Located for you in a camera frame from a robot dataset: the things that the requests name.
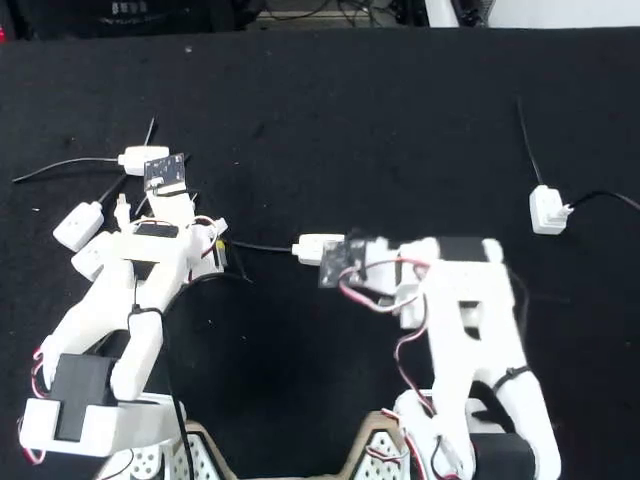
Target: wire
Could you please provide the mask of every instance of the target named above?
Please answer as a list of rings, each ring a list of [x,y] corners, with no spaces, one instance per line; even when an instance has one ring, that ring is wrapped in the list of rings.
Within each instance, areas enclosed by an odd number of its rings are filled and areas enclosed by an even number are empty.
[[[338,10],[340,10],[340,13],[342,13],[342,16],[347,21],[347,23],[355,28],[355,26],[356,26],[355,20],[353,18],[351,18],[349,15],[347,15],[347,12],[344,9],[344,6],[342,5],[342,2],[344,2],[344,1],[345,0],[337,0],[336,3],[338,5]]]
[[[407,343],[411,343],[419,339],[427,331],[427,318],[428,318],[427,296],[422,295],[422,300],[424,302],[424,316],[422,318],[422,323],[413,332],[407,335],[404,335],[398,339],[398,341],[396,342],[396,347],[393,351],[393,358],[396,361],[396,368],[398,369],[398,372],[400,373],[400,376],[402,377],[404,382],[407,384],[409,388],[411,388],[411,390],[415,392],[416,396],[418,397],[418,401],[426,409],[427,415],[429,417],[433,417],[436,414],[436,409],[433,406],[433,402],[431,402],[431,400],[429,400],[426,396],[422,394],[422,392],[420,391],[420,388],[418,387],[418,384],[404,370],[404,367],[402,366],[402,361],[400,360],[400,352],[402,350],[402,347]]]
[[[129,317],[127,318],[127,322],[131,315],[136,315],[140,313],[157,313],[160,316],[160,322],[162,324],[162,349],[164,350],[164,359],[166,362],[166,381],[167,381],[167,390],[169,391],[169,396],[171,397],[171,401],[173,403],[173,408],[176,412],[176,419],[178,421],[178,429],[180,430],[180,439],[182,440],[182,445],[184,447],[185,455],[187,457],[187,466],[189,468],[189,480],[195,480],[195,470],[193,467],[193,458],[191,457],[191,447],[189,446],[189,438],[187,436],[187,428],[184,424],[184,418],[182,418],[182,409],[180,408],[180,402],[176,398],[173,393],[173,383],[171,381],[171,369],[172,369],[172,361],[171,361],[171,350],[169,346],[169,335],[168,329],[166,326],[166,316],[162,313],[162,310],[150,307],[150,308],[140,308],[138,305],[133,306],[131,309],[131,313],[129,313]]]
[[[314,8],[313,10],[311,10],[310,12],[305,13],[304,15],[294,15],[294,16],[286,16],[286,17],[280,17],[278,15],[276,15],[275,13],[273,13],[273,10],[271,10],[271,7],[269,6],[269,3],[265,1],[265,7],[264,9],[267,11],[267,13],[269,14],[269,16],[271,18],[273,18],[274,20],[278,20],[280,22],[286,22],[288,20],[299,20],[301,18],[308,18],[311,17],[317,13],[320,13],[322,10],[324,10],[327,5],[329,5],[329,3],[331,2],[331,0],[323,0],[316,8]]]
[[[231,247],[229,250],[231,250],[231,255],[233,255],[233,259],[240,271],[240,275],[249,283],[253,283],[253,281],[247,276],[247,271],[244,269],[244,263],[242,263],[242,258],[240,257],[240,254],[238,254],[238,250],[231,244],[229,244],[229,246]]]
[[[531,149],[531,143],[529,142],[529,134],[527,133],[527,124],[524,119],[524,109],[522,107],[522,99],[520,97],[516,99],[516,110],[518,111],[518,120],[520,121],[520,131],[522,132],[524,146],[527,149],[527,156],[529,157],[529,161],[533,166],[533,170],[536,172],[536,178],[538,179],[538,183],[540,185],[544,185],[544,182],[542,181],[542,174],[540,173],[540,169],[538,168],[538,162],[536,162],[536,158],[533,155],[533,150]]]
[[[364,450],[367,455],[373,458],[377,458],[382,463],[393,462],[398,466],[400,466],[400,460],[409,455],[408,450],[406,450],[404,453],[401,453],[400,455],[387,455],[385,453],[382,453],[380,450],[376,450],[375,448],[370,447],[369,445],[367,445]]]
[[[129,468],[131,466],[131,464],[133,463],[133,459],[136,457],[135,454],[133,453],[133,449],[130,448],[129,451],[131,452],[131,459],[129,460],[129,463],[127,463],[124,468],[122,470],[120,470],[119,472],[113,473],[107,477],[102,477],[100,480],[111,480],[112,478],[116,478],[118,475],[120,475],[121,473],[124,473],[127,468]]]
[[[636,212],[640,212],[640,204],[635,200],[630,199],[629,197],[622,195],[620,193],[609,192],[607,190],[594,190],[593,192],[589,192],[586,195],[583,195],[575,202],[569,204],[569,208],[575,209],[580,205],[588,202],[589,200],[597,197],[611,197],[616,198],[622,202],[624,202],[629,207],[633,208]]]
[[[117,158],[99,158],[99,157],[81,157],[81,158],[72,158],[70,160],[63,160],[61,162],[52,163],[51,165],[47,165],[46,167],[42,167],[38,170],[35,170],[31,173],[27,173],[26,175],[22,175],[21,177],[16,177],[11,180],[13,183],[21,183],[27,180],[32,179],[42,173],[48,172],[49,170],[53,170],[54,168],[61,167],[63,165],[71,165],[74,163],[81,162],[117,162]]]
[[[364,269],[364,270],[368,270],[370,268],[373,267],[377,267],[379,265],[385,265],[388,263],[411,263],[414,266],[417,267],[424,267],[424,268],[429,268],[429,264],[422,262],[420,260],[414,260],[411,258],[405,258],[405,257],[396,257],[396,258],[392,258],[390,260],[382,260],[379,262],[374,262],[374,263],[370,263],[369,265],[365,265],[364,267],[348,267],[345,268],[342,273],[340,273],[340,276],[338,277],[338,287],[340,288],[340,291],[342,291],[342,293],[344,293],[347,297],[349,297],[351,300],[353,300],[354,302],[360,303],[361,305],[364,305],[365,307],[369,308],[370,310],[376,312],[376,313],[391,313],[394,312],[395,310],[398,310],[399,308],[404,307],[405,305],[409,305],[412,302],[415,302],[418,297],[420,296],[420,294],[416,294],[413,297],[408,298],[407,300],[404,300],[402,302],[398,302],[398,303],[394,303],[393,305],[390,306],[380,306],[377,303],[375,303],[373,300],[371,300],[369,297],[367,297],[366,295],[357,292],[356,290],[354,290],[353,288],[351,288],[350,286],[347,285],[347,283],[345,282],[345,277],[347,275],[350,275],[352,273],[356,273],[358,272],[360,269]]]
[[[174,190],[173,192],[167,192],[167,193],[158,193],[158,189],[157,188],[153,190],[153,194],[156,197],[160,197],[160,198],[176,197],[178,195],[182,195],[183,193],[196,194],[196,193],[200,193],[200,192],[198,192],[197,190],[193,190],[192,188],[188,188],[188,189],[184,188],[182,190]]]
[[[23,417],[20,417],[16,422],[16,425],[18,427],[18,442],[20,441],[19,439],[20,439],[20,431],[22,430],[22,420],[23,420]],[[44,459],[47,456],[47,452],[45,450],[41,450],[40,456],[38,456],[35,454],[33,450],[27,447],[22,447],[22,453],[24,453],[24,456],[27,458],[27,461],[34,466],[40,465],[42,462],[44,462]]]
[[[43,392],[38,386],[38,372],[42,369],[44,359],[40,359],[31,369],[31,390],[36,398],[48,398],[49,392]]]
[[[254,243],[239,242],[237,240],[231,240],[230,238],[227,238],[226,242],[233,245],[234,247],[244,248],[247,250],[258,250],[260,252],[272,252],[272,253],[291,253],[290,247],[272,247],[270,245],[257,245]]]
[[[104,206],[104,203],[122,186],[124,182],[127,181],[127,178],[129,178],[129,175],[126,173],[120,175],[118,179],[113,182],[113,184],[100,196],[98,203]]]
[[[429,461],[429,464],[431,466],[431,471],[433,472],[433,474],[435,475],[435,477],[438,480],[460,480],[460,477],[458,475],[456,475],[455,473],[450,473],[447,475],[440,475],[438,473],[438,471],[436,470],[436,466],[435,466],[435,458],[436,458],[436,453],[438,453],[438,450],[440,449],[440,445],[442,444],[442,435],[438,436],[438,440],[436,442],[436,448],[433,449],[433,453],[431,454],[431,460]]]
[[[153,134],[156,131],[156,117],[151,117],[151,121],[149,122],[149,129],[147,130],[147,136],[144,138],[144,146],[149,145],[149,142],[153,138]]]
[[[404,441],[407,444],[407,447],[409,447],[411,456],[415,459],[418,465],[418,473],[420,474],[419,475],[420,480],[428,480],[429,477],[427,477],[427,468],[425,467],[424,462],[422,461],[422,457],[418,453],[418,447],[416,446],[416,443],[413,441],[413,438],[411,438],[411,435],[407,433],[404,436]]]

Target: power adapter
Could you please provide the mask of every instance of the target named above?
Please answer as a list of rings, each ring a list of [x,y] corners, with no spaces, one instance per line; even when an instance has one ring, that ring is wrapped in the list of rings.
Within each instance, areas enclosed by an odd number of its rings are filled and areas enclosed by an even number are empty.
[[[100,202],[82,202],[53,231],[61,244],[74,252],[84,247],[102,226],[104,216]]]
[[[71,264],[90,282],[98,278],[112,245],[111,233],[102,232],[71,258]]]
[[[529,195],[529,210],[533,231],[540,235],[559,235],[567,228],[567,218],[573,212],[562,203],[560,192],[538,185]]]

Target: black cable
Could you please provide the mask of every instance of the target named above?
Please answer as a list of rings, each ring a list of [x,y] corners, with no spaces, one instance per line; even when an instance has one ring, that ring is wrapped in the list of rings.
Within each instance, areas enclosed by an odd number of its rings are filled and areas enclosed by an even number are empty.
[[[173,393],[173,383],[171,381],[171,369],[172,369],[171,350],[169,346],[169,335],[168,335],[167,325],[165,321],[166,316],[164,313],[162,313],[162,310],[158,308],[154,308],[154,307],[140,308],[138,305],[134,304],[133,309],[131,310],[131,313],[129,313],[129,317],[131,317],[131,315],[137,315],[140,313],[149,313],[149,312],[157,313],[158,315],[160,315],[160,323],[162,324],[161,325],[162,326],[162,349],[164,350],[164,359],[166,362],[165,367],[166,367],[167,390],[169,391],[169,396],[171,397],[173,408],[176,412],[176,419],[178,420],[178,429],[180,430],[180,439],[182,440],[182,445],[184,446],[184,453],[185,453],[185,456],[187,457],[187,467],[189,468],[189,480],[195,480],[195,470],[193,467],[193,458],[191,457],[191,446],[189,445],[187,427],[184,424],[184,418],[182,418],[182,409],[180,408],[180,402],[178,401],[175,394]]]
[[[347,23],[349,25],[351,25],[352,27],[355,28],[356,26],[356,22],[354,21],[353,18],[349,17],[349,15],[347,15],[346,10],[344,9],[344,6],[342,5],[342,2],[344,2],[345,0],[337,0],[337,5],[338,5],[338,10],[340,10],[340,13],[342,13],[342,16],[344,17],[344,19],[347,21]]]
[[[636,212],[640,212],[640,204],[638,202],[636,202],[635,200],[630,199],[629,197],[622,195],[620,193],[616,193],[616,192],[609,192],[607,190],[594,190],[593,192],[589,192],[586,195],[583,195],[582,197],[580,197],[578,200],[576,200],[575,202],[572,202],[569,204],[569,208],[575,209],[577,207],[579,207],[580,205],[588,202],[589,200],[596,198],[596,197],[611,197],[611,198],[616,198],[618,200],[623,201],[626,205],[630,206],[631,208],[633,208]]]
[[[129,178],[129,175],[127,175],[126,173],[123,173],[122,175],[120,175],[118,179],[115,182],[113,182],[113,184],[111,184],[111,186],[107,188],[102,195],[100,195],[100,198],[98,199],[98,203],[104,206],[104,203],[109,198],[111,198],[111,196],[115,192],[117,192],[117,190],[122,186],[122,184],[127,180],[127,178]]]
[[[327,7],[327,5],[329,5],[330,2],[331,2],[331,0],[323,0],[320,3],[320,5],[318,5],[316,8],[314,8],[310,12],[307,12],[304,15],[295,15],[295,16],[292,16],[292,17],[280,17],[280,16],[276,15],[275,13],[273,13],[273,10],[271,10],[271,7],[269,6],[268,2],[265,2],[264,9],[267,11],[269,16],[271,18],[273,18],[274,20],[278,20],[278,21],[281,21],[281,22],[286,22],[287,20],[299,20],[301,18],[308,18],[308,17],[311,17],[311,16],[315,15],[316,13],[320,13],[322,10],[324,10]]]
[[[518,378],[523,373],[527,373],[531,371],[531,367],[529,365],[523,365],[522,367],[517,368],[507,368],[505,374],[498,379],[498,381],[491,387],[494,395],[498,395],[498,391],[502,388],[502,386],[507,383],[509,380],[513,380],[514,378]]]
[[[231,248],[229,250],[231,250],[231,255],[233,255],[233,259],[236,262],[236,265],[238,267],[238,270],[240,271],[240,275],[242,276],[242,278],[244,278],[245,280],[247,280],[248,282],[253,283],[253,280],[251,280],[248,276],[247,276],[247,271],[244,269],[244,263],[242,262],[242,259],[240,258],[240,254],[238,253],[238,250],[236,247],[234,247],[233,245],[229,244],[231,246]]]
[[[156,197],[160,197],[160,198],[169,198],[169,197],[176,197],[178,195],[182,195],[183,193],[200,193],[197,190],[194,190],[192,188],[184,188],[182,190],[174,190],[173,192],[167,192],[167,193],[158,193],[157,190],[154,190],[153,194]]]
[[[54,168],[61,167],[63,165],[71,165],[74,163],[81,162],[110,162],[117,163],[117,158],[99,158],[99,157],[81,157],[81,158],[72,158],[70,160],[63,160],[61,162],[52,163],[51,165],[47,165],[46,167],[39,168],[31,173],[27,173],[26,175],[22,175],[21,177],[16,177],[11,180],[13,183],[21,183],[26,180],[30,180],[33,177],[40,175],[41,173],[48,172],[49,170],[53,170]]]
[[[536,162],[536,158],[533,155],[533,150],[531,149],[531,143],[529,142],[529,134],[527,133],[527,124],[524,119],[524,109],[522,107],[522,99],[520,97],[516,99],[516,110],[518,111],[520,131],[522,132],[524,146],[527,149],[527,156],[529,157],[531,165],[533,165],[533,170],[536,172],[538,183],[540,185],[544,185],[544,182],[542,181],[542,174],[540,173],[540,169],[538,168],[538,162]]]
[[[431,460],[429,461],[429,464],[431,466],[431,471],[433,472],[433,474],[435,475],[435,477],[438,480],[444,480],[445,478],[447,480],[460,480],[460,477],[458,475],[456,475],[455,473],[448,474],[446,476],[442,476],[436,470],[436,465],[435,465],[436,453],[438,453],[438,450],[440,449],[440,445],[441,444],[442,444],[442,435],[438,435],[438,440],[436,442],[436,448],[433,449],[433,453],[431,454]]]
[[[226,242],[235,247],[245,248],[247,250],[258,250],[260,252],[272,252],[272,253],[291,253],[290,247],[273,247],[270,245],[256,245],[254,243],[239,242],[237,240],[231,240],[231,239],[227,239]]]
[[[235,273],[230,273],[230,272],[213,272],[213,273],[208,273],[206,275],[200,275],[199,277],[194,278],[193,280],[191,280],[186,285],[183,285],[182,288],[180,290],[178,290],[178,293],[176,293],[173,296],[173,298],[171,300],[169,300],[169,303],[167,304],[167,308],[164,309],[165,312],[167,312],[167,315],[168,315],[169,312],[171,311],[171,309],[173,308],[174,304],[178,300],[178,298],[184,292],[186,292],[190,288],[193,288],[195,285],[198,285],[200,283],[211,282],[211,281],[214,281],[214,280],[223,280],[223,279],[241,281],[241,282],[247,282],[247,283],[253,284],[253,282],[249,278],[243,277],[241,275],[237,275]]]
[[[120,475],[121,473],[123,473],[127,468],[129,468],[131,466],[131,464],[133,463],[133,459],[136,457],[135,454],[133,453],[133,449],[130,448],[129,451],[131,452],[131,460],[129,460],[129,463],[127,463],[125,465],[125,467],[120,470],[119,472],[113,473],[107,477],[102,477],[100,480],[111,480],[112,478],[116,478],[118,475]]]

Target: white plastic housing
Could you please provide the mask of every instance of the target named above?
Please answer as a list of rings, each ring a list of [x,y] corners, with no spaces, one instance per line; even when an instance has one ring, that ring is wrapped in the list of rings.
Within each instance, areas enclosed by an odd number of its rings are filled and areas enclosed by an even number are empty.
[[[111,248],[111,233],[96,235],[82,250],[71,257],[71,264],[83,277],[93,282],[104,267],[106,256]]]
[[[171,397],[144,393],[138,400],[145,403],[121,403],[116,407],[89,405],[80,441],[68,442],[55,438],[60,402],[30,398],[20,430],[20,444],[33,450],[106,457],[120,450],[155,445],[179,436]]]
[[[541,235],[559,235],[567,227],[571,209],[562,204],[560,192],[546,185],[538,185],[529,195],[531,226]]]
[[[291,246],[291,253],[304,265],[318,266],[327,242],[342,242],[344,235],[335,233],[308,233],[300,235],[298,243]]]
[[[123,154],[118,155],[118,163],[124,167],[128,175],[143,176],[144,164],[149,160],[157,160],[169,156],[169,147],[158,145],[139,145],[127,147]]]
[[[102,205],[98,202],[82,202],[60,222],[53,236],[65,247],[79,251],[102,226]]]

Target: perforated base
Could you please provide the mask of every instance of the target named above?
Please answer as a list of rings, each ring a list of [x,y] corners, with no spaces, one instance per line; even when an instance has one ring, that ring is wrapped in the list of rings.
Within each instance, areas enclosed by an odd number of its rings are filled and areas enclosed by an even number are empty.
[[[198,435],[189,435],[189,447],[191,448],[193,470],[196,480],[220,480],[213,460],[209,457],[209,452]],[[189,480],[187,456],[182,443],[180,443],[180,447],[176,451],[171,464],[170,475],[166,475],[165,472],[166,479]]]
[[[401,453],[387,432],[374,433],[369,446],[384,455],[397,456]],[[365,452],[356,469],[354,480],[402,480],[401,465],[404,463],[401,461],[398,465],[398,462],[383,462]]]
[[[158,445],[133,449],[133,461],[129,472],[138,480],[151,480],[162,464],[162,450]]]

